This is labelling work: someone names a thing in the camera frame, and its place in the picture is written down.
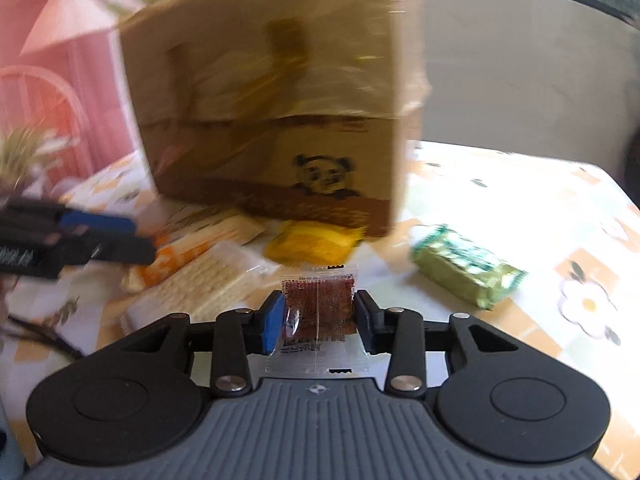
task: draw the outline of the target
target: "green candy package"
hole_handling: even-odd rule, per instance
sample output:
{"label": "green candy package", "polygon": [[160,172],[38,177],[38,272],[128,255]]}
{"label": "green candy package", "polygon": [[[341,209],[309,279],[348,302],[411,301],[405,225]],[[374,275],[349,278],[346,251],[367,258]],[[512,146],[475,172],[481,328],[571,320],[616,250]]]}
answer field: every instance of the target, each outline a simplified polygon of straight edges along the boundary
{"label": "green candy package", "polygon": [[485,310],[510,295],[527,274],[446,224],[435,226],[414,246],[413,260],[430,280]]}

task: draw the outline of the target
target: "yellow snack package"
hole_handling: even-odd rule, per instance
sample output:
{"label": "yellow snack package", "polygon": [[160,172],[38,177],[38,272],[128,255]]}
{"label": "yellow snack package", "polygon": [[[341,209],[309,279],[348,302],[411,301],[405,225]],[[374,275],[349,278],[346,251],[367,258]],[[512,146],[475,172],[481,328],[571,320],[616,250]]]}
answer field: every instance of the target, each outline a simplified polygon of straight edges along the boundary
{"label": "yellow snack package", "polygon": [[340,227],[322,222],[293,221],[282,223],[280,233],[269,243],[264,255],[271,260],[295,266],[336,266],[343,264],[356,244],[364,238],[366,228]]}

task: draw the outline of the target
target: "white wall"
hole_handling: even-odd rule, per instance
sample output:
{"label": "white wall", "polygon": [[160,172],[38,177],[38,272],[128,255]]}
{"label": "white wall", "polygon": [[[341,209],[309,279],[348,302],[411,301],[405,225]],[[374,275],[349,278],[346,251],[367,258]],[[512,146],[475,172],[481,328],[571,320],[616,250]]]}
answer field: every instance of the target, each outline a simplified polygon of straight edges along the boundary
{"label": "white wall", "polygon": [[640,127],[640,32],[571,0],[427,0],[426,140],[622,175]]}

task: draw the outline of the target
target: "lamp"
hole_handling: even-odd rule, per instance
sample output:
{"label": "lamp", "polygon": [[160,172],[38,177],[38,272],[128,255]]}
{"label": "lamp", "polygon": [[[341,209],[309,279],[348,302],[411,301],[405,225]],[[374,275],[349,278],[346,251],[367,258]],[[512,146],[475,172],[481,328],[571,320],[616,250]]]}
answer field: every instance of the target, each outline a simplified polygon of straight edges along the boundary
{"label": "lamp", "polygon": [[49,0],[33,24],[20,55],[113,28],[118,23],[100,0]]}

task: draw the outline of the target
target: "metal pivot pin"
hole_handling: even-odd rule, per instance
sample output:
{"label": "metal pivot pin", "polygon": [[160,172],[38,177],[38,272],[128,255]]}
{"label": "metal pivot pin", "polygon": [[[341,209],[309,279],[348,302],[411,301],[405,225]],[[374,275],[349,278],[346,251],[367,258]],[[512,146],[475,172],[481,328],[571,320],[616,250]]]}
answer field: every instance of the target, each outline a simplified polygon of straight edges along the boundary
{"label": "metal pivot pin", "polygon": [[391,387],[399,392],[414,392],[421,386],[422,381],[413,375],[398,375],[391,379]]}
{"label": "metal pivot pin", "polygon": [[215,384],[221,392],[239,392],[246,387],[246,381],[237,375],[218,377]]}

